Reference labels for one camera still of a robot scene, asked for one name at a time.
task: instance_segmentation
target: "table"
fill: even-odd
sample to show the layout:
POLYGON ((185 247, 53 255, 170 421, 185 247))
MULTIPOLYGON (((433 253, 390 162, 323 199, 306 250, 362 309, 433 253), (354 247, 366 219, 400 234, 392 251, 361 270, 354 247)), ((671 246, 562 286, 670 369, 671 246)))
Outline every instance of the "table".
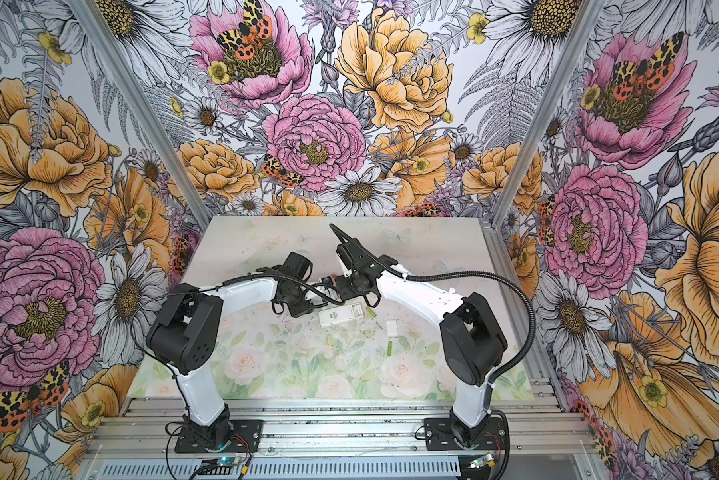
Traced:
MULTIPOLYGON (((459 270, 493 271, 477 219, 216 216, 197 248, 184 282, 218 284, 284 262, 293 251, 314 263, 311 281, 339 274, 339 241, 328 224, 355 236, 375 255, 387 254, 416 275, 459 270)), ((438 286, 491 304, 508 341, 504 361, 518 351, 505 302, 495 282, 457 279, 438 286)), ((294 319, 269 303, 221 320, 210 359, 223 398, 354 398, 451 401, 456 378, 445 364, 439 329, 399 304, 381 300, 362 320, 323 328, 316 312, 294 319), (385 322, 398 320, 390 338, 385 322)), ((169 371, 145 358, 128 392, 131 398, 178 397, 169 371)), ((533 399, 520 363, 499 378, 493 400, 533 399)))

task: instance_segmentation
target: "pink peony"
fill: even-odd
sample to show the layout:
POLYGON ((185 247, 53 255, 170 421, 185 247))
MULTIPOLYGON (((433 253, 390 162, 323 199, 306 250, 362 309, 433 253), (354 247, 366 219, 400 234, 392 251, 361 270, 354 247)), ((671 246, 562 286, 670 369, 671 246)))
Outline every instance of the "pink peony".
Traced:
POLYGON ((278 114, 262 125, 269 139, 269 155, 282 168, 304 177, 300 187, 313 192, 365 160, 365 138, 354 114, 314 95, 286 101, 278 114))
POLYGON ((93 253, 56 230, 24 228, 0 240, 0 393, 27 391, 64 360, 73 375, 90 365, 104 281, 93 253))
POLYGON ((224 7, 220 16, 208 11, 207 17, 194 15, 189 20, 192 49, 199 52, 194 62, 203 70, 211 67, 208 84, 221 89, 224 110, 236 113, 276 104, 309 87, 312 49, 307 34, 298 36, 281 7, 275 14, 264 0, 261 5, 264 15, 271 19, 271 39, 264 40, 247 61, 238 60, 234 54, 224 55, 224 48, 216 41, 219 34, 239 29, 244 10, 241 6, 235 14, 224 7))
POLYGON ((639 210, 633 179, 616 166, 574 167, 555 197, 555 244, 546 250, 549 270, 574 276, 592 298, 617 293, 645 255, 647 225, 639 210))
POLYGON ((679 135, 693 111, 682 108, 687 98, 696 63, 685 65, 687 36, 673 60, 674 72, 657 90, 634 91, 627 99, 613 96, 617 82, 613 70, 618 62, 639 65, 661 47, 647 45, 645 39, 635 44, 617 34, 595 62, 594 72, 584 78, 586 91, 581 100, 579 116, 573 120, 570 133, 581 148, 591 151, 604 162, 618 162, 633 170, 645 165, 679 135))

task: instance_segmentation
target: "floral tabletop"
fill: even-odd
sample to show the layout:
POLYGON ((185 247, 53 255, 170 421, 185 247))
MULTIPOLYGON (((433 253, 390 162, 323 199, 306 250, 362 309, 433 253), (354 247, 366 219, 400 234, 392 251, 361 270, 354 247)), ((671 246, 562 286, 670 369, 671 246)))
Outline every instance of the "floral tabletop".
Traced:
MULTIPOLYGON (((256 218, 215 217, 184 281, 212 285, 261 266, 281 263, 290 251, 314 263, 312 281, 340 271, 338 240, 328 223, 356 236, 375 254, 387 254, 416 274, 491 270, 479 223, 471 218, 256 218)), ((464 295, 477 291, 491 303, 509 343, 518 350, 505 303, 494 283, 480 279, 442 282, 464 295)), ((211 356, 224 398, 455 397, 456 378, 445 364, 439 329, 388 300, 362 320, 323 328, 316 312, 294 319, 277 316, 268 303, 221 320, 211 356), (387 320, 397 320, 389 338, 387 320), (389 341, 392 342, 389 353, 389 341)), ((144 359, 131 397, 178 396, 169 371, 144 359)), ((494 398, 532 400, 522 364, 499 379, 494 398)))

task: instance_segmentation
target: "floral tablecloth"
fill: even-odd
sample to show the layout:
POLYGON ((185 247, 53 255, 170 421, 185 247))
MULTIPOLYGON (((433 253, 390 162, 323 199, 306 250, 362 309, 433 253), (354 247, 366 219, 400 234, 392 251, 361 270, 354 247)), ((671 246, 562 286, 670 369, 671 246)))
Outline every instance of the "floral tablecloth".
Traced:
MULTIPOLYGON (((416 274, 491 270, 476 219, 470 218, 256 218, 215 217, 184 280, 220 283, 261 266, 281 263, 290 251, 314 262, 313 281, 340 272, 338 244, 328 223, 356 236, 377 255, 387 254, 416 274)), ((491 303, 509 343, 518 350, 505 303, 495 283, 441 282, 459 293, 477 291, 491 303)), ((445 364, 439 329, 396 302, 382 300, 362 320, 323 328, 316 312, 294 319, 260 304, 222 319, 210 359, 223 398, 453 399, 456 378, 445 364), (397 320, 390 339, 387 320, 397 320), (392 352, 388 345, 392 341, 392 352)), ((144 359, 131 397, 174 397, 168 370, 144 359)), ((522 364, 499 379, 495 399, 532 400, 522 364)))

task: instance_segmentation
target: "robotic arm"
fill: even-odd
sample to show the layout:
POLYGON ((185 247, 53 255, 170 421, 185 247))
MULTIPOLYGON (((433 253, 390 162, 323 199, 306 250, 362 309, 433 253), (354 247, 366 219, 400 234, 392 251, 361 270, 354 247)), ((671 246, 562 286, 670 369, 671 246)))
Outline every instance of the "robotic arm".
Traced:
MULTIPOLYGON (((462 296, 453 289, 408 281, 409 271, 393 258, 376 259, 356 239, 334 225, 331 228, 342 242, 336 249, 344 271, 336 278, 342 301, 362 296, 369 304, 367 297, 373 293, 378 297, 375 305, 385 297, 439 326, 445 360, 459 378, 451 410, 452 435, 462 448, 474 446, 490 418, 492 384, 486 377, 501 363, 507 348, 489 303, 478 293, 462 296)), ((305 300, 306 284, 298 281, 310 267, 306 258, 291 253, 282 266, 242 277, 254 277, 249 280, 229 280, 207 289, 182 283, 163 304, 147 335, 147 346, 173 371, 188 408, 187 429, 201 448, 223 451, 232 436, 229 410, 208 364, 220 318, 267 301, 288 305, 291 316, 310 312, 317 306, 305 300)))

